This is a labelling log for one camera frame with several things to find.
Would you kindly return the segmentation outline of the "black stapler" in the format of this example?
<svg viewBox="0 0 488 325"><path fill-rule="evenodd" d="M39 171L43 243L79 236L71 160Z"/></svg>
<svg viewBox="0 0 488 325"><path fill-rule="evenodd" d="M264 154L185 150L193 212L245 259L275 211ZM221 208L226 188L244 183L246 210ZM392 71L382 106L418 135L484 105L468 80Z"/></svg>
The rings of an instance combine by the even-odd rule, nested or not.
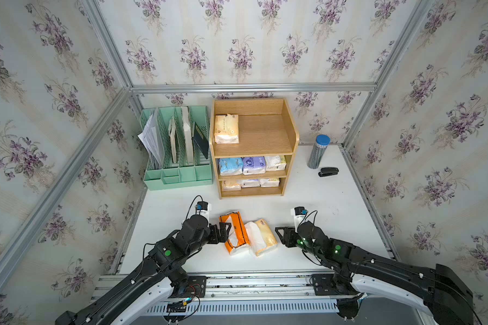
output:
<svg viewBox="0 0 488 325"><path fill-rule="evenodd" d="M318 172L319 177L336 176L340 170L337 167L323 167Z"/></svg>

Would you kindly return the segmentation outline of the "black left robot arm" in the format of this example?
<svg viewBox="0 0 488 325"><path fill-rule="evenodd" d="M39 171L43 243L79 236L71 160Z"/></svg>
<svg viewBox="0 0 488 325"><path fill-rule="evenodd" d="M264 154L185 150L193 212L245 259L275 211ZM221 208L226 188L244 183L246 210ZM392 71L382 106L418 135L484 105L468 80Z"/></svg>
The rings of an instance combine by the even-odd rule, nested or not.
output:
<svg viewBox="0 0 488 325"><path fill-rule="evenodd" d="M231 226L192 215L179 230L156 242L141 263L101 298L77 313L65 311L55 323L130 324L148 307L170 297L175 288L185 287L188 276L182 266L204 245L225 242Z"/></svg>

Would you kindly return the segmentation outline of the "white tissue pack middle shelf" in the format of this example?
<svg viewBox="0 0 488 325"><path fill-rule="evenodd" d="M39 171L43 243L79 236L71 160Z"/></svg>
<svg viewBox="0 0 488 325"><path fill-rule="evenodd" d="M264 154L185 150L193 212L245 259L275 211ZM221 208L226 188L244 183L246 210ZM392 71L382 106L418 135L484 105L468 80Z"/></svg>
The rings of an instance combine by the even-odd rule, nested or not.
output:
<svg viewBox="0 0 488 325"><path fill-rule="evenodd" d="M287 166L284 155L265 156L266 171L283 171Z"/></svg>

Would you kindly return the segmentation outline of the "white tissue pack shelf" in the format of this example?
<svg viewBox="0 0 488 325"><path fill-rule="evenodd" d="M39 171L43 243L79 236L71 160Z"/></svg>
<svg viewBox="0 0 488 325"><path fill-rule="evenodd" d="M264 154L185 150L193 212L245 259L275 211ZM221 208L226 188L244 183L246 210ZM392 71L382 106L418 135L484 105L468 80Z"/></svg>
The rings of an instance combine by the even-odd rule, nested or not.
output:
<svg viewBox="0 0 488 325"><path fill-rule="evenodd" d="M266 171L283 171L287 166L284 155L265 156Z"/></svg>
<svg viewBox="0 0 488 325"><path fill-rule="evenodd" d="M262 178L259 179L260 186L263 188L277 188L280 185L279 178Z"/></svg>

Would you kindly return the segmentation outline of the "white tissue pack bottom shelf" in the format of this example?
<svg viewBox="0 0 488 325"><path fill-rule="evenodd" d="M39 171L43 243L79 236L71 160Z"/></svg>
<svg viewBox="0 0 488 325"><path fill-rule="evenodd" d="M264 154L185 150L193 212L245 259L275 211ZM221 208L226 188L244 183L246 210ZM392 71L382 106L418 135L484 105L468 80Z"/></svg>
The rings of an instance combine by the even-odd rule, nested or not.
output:
<svg viewBox="0 0 488 325"><path fill-rule="evenodd" d="M262 178L259 179L260 186L263 188L277 188L280 185L279 178Z"/></svg>

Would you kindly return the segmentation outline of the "pencil canister blue lid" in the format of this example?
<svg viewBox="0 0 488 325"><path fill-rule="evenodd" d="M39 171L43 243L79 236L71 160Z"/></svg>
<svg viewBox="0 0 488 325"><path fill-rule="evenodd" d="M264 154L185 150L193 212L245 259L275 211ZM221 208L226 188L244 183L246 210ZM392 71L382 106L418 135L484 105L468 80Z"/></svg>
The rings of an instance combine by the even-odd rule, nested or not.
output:
<svg viewBox="0 0 488 325"><path fill-rule="evenodd" d="M309 160L307 162L307 166L310 169L317 169L319 167L320 162L330 142L331 142L330 137L324 134L319 134L315 138L315 143L310 153Z"/></svg>

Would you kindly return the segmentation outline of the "white folder in organizer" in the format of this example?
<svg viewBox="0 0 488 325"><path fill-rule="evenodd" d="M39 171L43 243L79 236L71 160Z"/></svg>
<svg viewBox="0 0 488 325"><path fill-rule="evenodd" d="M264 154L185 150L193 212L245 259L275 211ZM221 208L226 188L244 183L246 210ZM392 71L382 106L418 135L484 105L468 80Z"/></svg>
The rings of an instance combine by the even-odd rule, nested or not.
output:
<svg viewBox="0 0 488 325"><path fill-rule="evenodd" d="M184 131L185 149L187 157L187 165L194 164L194 149L192 143L192 127L190 122L190 114L187 106L181 107L182 126Z"/></svg>

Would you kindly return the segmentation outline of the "wooden three-tier shelf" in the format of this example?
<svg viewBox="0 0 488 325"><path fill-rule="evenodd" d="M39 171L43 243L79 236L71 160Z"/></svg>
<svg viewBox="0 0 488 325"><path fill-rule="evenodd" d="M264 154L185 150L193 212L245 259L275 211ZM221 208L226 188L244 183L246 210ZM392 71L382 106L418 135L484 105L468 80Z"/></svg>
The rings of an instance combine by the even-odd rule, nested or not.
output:
<svg viewBox="0 0 488 325"><path fill-rule="evenodd" d="M285 98L214 100L209 137L221 199L284 195L300 143Z"/></svg>

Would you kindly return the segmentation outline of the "yellow tissue pack bottom shelf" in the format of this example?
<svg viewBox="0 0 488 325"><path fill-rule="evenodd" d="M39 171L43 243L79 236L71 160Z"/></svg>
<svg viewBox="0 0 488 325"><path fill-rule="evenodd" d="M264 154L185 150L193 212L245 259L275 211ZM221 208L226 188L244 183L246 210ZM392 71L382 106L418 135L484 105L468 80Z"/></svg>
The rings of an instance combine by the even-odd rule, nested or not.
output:
<svg viewBox="0 0 488 325"><path fill-rule="evenodd" d="M224 180L221 182L222 192L240 191L241 184L238 180Z"/></svg>

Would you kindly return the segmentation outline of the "beige booklet in organizer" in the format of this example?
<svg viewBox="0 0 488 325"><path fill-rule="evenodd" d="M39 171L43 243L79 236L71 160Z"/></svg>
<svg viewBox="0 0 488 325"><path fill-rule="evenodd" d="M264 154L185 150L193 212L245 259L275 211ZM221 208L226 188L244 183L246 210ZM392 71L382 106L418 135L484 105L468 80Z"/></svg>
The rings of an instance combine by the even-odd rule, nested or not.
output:
<svg viewBox="0 0 488 325"><path fill-rule="evenodd" d="M176 122L175 118L172 117L169 121L169 141L170 141L170 148L171 148L171 157L172 163L178 163L178 156L177 156L177 149L176 149Z"/></svg>

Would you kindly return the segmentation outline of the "black tablet in organizer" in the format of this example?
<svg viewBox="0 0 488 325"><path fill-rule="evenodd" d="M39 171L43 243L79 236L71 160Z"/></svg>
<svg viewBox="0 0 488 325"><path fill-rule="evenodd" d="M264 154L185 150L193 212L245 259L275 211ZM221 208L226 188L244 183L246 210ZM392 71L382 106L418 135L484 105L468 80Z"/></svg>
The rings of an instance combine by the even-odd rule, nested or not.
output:
<svg viewBox="0 0 488 325"><path fill-rule="evenodd" d="M210 152L208 140L203 135L203 132L202 132L201 128L198 126L198 124L195 123L192 130L193 130L192 138L193 138L194 144L198 147L198 149L202 153L204 159L208 159L209 158L209 152Z"/></svg>

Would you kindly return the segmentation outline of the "light blue tissue pack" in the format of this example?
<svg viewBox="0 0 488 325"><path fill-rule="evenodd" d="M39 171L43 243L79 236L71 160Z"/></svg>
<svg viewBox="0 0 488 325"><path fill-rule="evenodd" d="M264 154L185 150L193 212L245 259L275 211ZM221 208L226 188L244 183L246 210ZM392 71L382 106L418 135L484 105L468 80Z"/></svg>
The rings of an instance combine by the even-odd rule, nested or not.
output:
<svg viewBox="0 0 488 325"><path fill-rule="evenodd" d="M238 176L243 173L243 160L241 157L219 158L218 168L221 176Z"/></svg>

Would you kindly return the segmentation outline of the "white papers in organizer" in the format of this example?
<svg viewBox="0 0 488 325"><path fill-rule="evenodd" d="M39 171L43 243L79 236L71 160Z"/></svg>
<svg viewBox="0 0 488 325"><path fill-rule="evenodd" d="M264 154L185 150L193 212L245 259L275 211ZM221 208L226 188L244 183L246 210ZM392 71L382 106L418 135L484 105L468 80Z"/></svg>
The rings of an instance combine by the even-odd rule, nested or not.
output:
<svg viewBox="0 0 488 325"><path fill-rule="evenodd" d="M165 149L157 124L156 110L144 111L140 124L142 132L138 135L138 138L151 157L153 169L164 168Z"/></svg>

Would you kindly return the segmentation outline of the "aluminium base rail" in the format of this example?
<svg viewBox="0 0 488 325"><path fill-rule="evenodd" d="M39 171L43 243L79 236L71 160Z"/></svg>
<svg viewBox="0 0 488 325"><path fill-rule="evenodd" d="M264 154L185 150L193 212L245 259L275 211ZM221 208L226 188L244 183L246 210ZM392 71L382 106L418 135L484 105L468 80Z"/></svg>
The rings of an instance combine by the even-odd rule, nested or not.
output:
<svg viewBox="0 0 488 325"><path fill-rule="evenodd" d="M165 316L173 323L189 315L335 313L357 316L367 298L386 298L416 309L423 324L435 324L419 296L366 275L355 275L338 291L338 279L326 272L189 274L174 284L168 278L143 290L111 324L130 324L141 316Z"/></svg>

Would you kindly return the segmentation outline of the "white-blue tissue pack bottom shelf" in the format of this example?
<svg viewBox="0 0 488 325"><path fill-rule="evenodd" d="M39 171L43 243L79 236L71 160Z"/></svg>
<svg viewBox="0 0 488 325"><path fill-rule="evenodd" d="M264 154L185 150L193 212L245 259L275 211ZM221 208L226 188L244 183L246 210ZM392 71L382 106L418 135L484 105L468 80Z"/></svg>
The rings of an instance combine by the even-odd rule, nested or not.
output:
<svg viewBox="0 0 488 325"><path fill-rule="evenodd" d="M261 186L258 179L241 180L240 184L242 188L259 188Z"/></svg>

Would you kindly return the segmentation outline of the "green desk file organizer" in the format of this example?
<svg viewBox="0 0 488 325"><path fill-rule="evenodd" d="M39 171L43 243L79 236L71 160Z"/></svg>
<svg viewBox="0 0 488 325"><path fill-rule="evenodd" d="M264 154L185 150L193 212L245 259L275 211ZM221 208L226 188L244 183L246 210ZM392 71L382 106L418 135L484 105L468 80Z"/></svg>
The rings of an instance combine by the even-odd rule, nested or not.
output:
<svg viewBox="0 0 488 325"><path fill-rule="evenodd" d="M205 106L147 108L140 115L140 124L142 130L151 132L160 155L149 154L143 181L150 191L213 183Z"/></svg>

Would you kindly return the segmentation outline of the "purple tissue pack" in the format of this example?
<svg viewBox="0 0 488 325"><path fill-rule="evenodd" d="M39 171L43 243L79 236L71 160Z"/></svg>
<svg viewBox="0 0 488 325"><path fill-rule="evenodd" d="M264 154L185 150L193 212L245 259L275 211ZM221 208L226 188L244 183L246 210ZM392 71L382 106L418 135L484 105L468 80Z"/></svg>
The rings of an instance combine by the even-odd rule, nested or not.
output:
<svg viewBox="0 0 488 325"><path fill-rule="evenodd" d="M257 175L266 173L264 157L243 157L243 174Z"/></svg>

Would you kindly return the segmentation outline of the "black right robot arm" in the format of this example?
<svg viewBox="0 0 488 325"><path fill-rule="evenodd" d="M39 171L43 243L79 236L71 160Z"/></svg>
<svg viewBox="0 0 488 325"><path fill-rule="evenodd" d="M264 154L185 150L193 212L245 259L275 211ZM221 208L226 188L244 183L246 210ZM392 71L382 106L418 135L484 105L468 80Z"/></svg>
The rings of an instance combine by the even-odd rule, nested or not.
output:
<svg viewBox="0 0 488 325"><path fill-rule="evenodd" d="M354 318L365 295L378 295L430 315L436 324L476 324L473 292L446 265L434 268L404 264L370 253L352 243L330 238L314 223L276 227L287 248L297 247L330 273L313 275L316 295L341 295L340 317Z"/></svg>

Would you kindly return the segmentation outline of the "orange tissue pack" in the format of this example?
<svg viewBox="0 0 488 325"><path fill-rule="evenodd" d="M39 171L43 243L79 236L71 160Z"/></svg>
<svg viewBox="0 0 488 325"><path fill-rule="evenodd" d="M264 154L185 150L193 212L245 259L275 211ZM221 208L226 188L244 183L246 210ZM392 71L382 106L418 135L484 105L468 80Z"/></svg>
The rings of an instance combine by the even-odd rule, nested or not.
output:
<svg viewBox="0 0 488 325"><path fill-rule="evenodd" d="M248 252L251 244L241 214L238 211L219 216L219 222L230 223L228 239L225 242L230 256Z"/></svg>

